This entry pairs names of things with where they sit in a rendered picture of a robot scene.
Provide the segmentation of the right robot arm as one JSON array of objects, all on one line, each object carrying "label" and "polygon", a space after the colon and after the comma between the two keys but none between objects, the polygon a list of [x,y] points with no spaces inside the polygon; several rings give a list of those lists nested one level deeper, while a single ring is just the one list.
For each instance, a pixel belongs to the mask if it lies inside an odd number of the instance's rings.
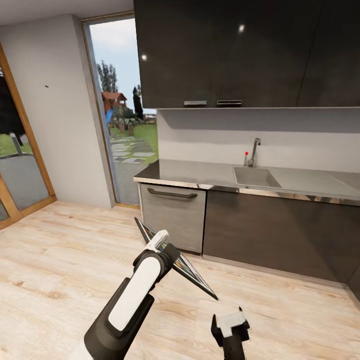
[{"label": "right robot arm", "polygon": [[245,360],[242,342],[250,339],[247,331],[250,325],[245,313],[240,309],[239,312],[222,316],[218,324],[219,327],[214,314],[210,331],[218,346],[223,348],[224,360]]}]

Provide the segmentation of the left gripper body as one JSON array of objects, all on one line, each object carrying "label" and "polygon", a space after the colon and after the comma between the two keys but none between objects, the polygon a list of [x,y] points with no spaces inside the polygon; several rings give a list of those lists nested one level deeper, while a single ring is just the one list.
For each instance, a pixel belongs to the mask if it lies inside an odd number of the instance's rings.
[{"label": "left gripper body", "polygon": [[169,262],[170,262],[170,267],[168,269],[169,272],[173,268],[173,264],[181,256],[181,252],[178,251],[177,248],[174,247],[171,243],[169,243],[161,253],[169,258]]}]

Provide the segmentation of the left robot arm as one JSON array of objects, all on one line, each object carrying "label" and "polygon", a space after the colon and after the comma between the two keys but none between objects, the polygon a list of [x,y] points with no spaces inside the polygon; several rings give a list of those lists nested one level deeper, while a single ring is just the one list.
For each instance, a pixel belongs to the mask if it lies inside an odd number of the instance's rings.
[{"label": "left robot arm", "polygon": [[181,256],[171,243],[158,250],[168,236],[161,230],[146,244],[132,264],[133,276],[124,279],[66,360],[124,360],[155,301],[149,292]]}]

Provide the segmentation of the poster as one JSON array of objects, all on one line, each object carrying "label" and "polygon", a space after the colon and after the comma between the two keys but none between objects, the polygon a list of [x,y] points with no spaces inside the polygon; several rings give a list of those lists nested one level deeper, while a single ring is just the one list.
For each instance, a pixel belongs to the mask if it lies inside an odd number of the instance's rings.
[{"label": "poster", "polygon": [[[141,234],[144,238],[144,241],[146,245],[154,238],[156,233],[151,230],[149,227],[147,227],[141,220],[138,218],[134,218],[139,230],[141,231]],[[165,247],[169,243],[167,241],[164,241],[163,244],[158,248],[161,252],[165,249]],[[188,279],[190,282],[192,282],[197,287],[201,288],[203,291],[208,293],[211,297],[213,297],[215,300],[218,300],[218,297],[216,294],[211,290],[211,288],[207,285],[207,283],[202,279],[202,277],[198,274],[198,272],[194,269],[194,267],[191,265],[191,263],[187,260],[185,256],[182,254],[178,257],[178,259],[173,264],[172,268],[184,276],[186,279]]]}]

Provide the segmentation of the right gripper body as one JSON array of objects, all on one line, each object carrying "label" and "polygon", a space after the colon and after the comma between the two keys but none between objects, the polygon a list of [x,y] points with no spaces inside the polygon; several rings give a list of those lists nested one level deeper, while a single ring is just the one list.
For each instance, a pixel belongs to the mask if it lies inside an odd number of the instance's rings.
[{"label": "right gripper body", "polygon": [[250,337],[244,324],[232,327],[232,336],[226,338],[223,337],[220,327],[215,328],[213,330],[213,337],[218,346],[223,348],[224,357],[226,353],[231,350],[238,351],[245,356],[242,342],[248,341]]}]

